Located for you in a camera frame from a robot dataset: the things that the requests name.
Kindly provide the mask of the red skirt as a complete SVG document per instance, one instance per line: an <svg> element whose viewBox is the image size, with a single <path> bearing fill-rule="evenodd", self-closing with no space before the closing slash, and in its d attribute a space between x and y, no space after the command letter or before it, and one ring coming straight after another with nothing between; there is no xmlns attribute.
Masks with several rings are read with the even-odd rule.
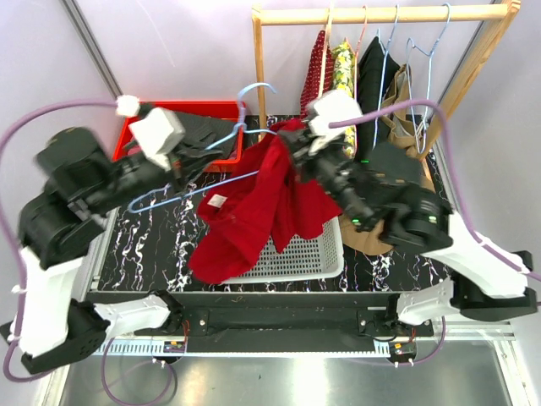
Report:
<svg viewBox="0 0 541 406"><path fill-rule="evenodd" d="M231 183L211 189L197 215L210 228L189 258L203 283L223 283L249 271L272 241L282 252L293 236L315 239L341 209L315 182L301 183L289 152L276 136L304 129L298 118L274 124L264 139L249 147L232 173Z"/></svg>

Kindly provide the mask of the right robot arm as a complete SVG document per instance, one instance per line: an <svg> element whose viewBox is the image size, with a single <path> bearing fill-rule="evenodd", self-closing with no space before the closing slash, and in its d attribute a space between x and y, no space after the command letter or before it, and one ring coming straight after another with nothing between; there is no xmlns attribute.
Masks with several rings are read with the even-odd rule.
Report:
<svg viewBox="0 0 541 406"><path fill-rule="evenodd" d="M366 162L346 157L333 140L313 152L318 137L309 129L278 132L303 181L315 181L357 233L381 226L378 238L407 253L447 265L452 274L420 291L398 294L384 313L388 332L402 335L413 326L446 315L475 321L506 321L538 311L527 285L532 259L510 253L467 228L462 216L423 187L420 163L382 143Z"/></svg>

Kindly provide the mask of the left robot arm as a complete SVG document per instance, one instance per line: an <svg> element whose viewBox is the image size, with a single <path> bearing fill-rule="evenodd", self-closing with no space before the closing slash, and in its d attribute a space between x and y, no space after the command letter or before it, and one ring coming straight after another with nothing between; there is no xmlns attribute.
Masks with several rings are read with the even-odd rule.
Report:
<svg viewBox="0 0 541 406"><path fill-rule="evenodd" d="M167 153L171 168L166 170L142 153L110 160L84 127L50 139L36 157L47 181L21 210L14 243L26 273L20 292L24 304L1 328L3 337L19 346L30 376L79 362L123 334L183 330L183 307L163 290L123 303L94 304L73 298L74 279L109 211L167 184L184 189L220 155L218 149L180 142Z"/></svg>

